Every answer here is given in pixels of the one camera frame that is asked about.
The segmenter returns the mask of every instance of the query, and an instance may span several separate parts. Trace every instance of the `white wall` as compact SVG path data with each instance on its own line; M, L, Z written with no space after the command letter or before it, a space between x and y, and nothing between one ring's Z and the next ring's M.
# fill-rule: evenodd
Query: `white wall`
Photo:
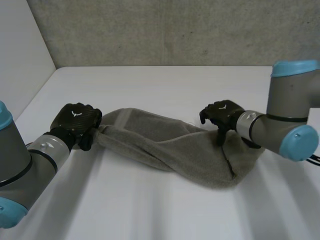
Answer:
M0 0L0 100L16 120L56 70L26 0Z

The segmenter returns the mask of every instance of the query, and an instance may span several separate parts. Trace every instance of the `wall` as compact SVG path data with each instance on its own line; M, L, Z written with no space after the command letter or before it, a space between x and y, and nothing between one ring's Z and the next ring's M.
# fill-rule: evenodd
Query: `wall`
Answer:
M320 59L319 0L28 0L57 68Z
M0 100L15 120L55 70L26 0L1 0Z

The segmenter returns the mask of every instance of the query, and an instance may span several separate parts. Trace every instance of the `gray robot arm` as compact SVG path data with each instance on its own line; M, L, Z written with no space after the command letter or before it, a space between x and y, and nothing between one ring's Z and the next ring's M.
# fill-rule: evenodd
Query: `gray robot arm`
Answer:
M210 104L200 118L218 125L222 136L235 130L246 142L297 162L311 157L319 145L317 131L307 125L310 108L320 108L318 62L280 61L272 69L266 114L225 100Z
M26 147L12 115L0 101L0 228L20 222L74 145L84 151L91 148L91 129L99 126L101 117L101 111L89 105L67 104L51 130Z

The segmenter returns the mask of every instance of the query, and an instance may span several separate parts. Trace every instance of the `gray concrete wall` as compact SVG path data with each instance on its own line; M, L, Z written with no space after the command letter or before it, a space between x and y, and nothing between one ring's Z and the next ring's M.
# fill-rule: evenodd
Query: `gray concrete wall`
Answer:
M320 0L27 0L57 68L320 60Z

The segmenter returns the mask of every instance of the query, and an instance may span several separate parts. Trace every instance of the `white tabletop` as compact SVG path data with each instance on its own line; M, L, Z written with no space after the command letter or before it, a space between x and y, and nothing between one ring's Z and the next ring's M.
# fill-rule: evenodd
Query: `white tabletop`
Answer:
M201 127L199 111L215 101L264 113L270 73L271 67L65 67L16 124L32 142L65 104L81 102L104 114L134 107ZM312 110L309 123L318 131L319 119ZM318 240L319 203L320 167L270 151L236 188L221 191L94 147L73 151L28 215L2 229L0 239Z

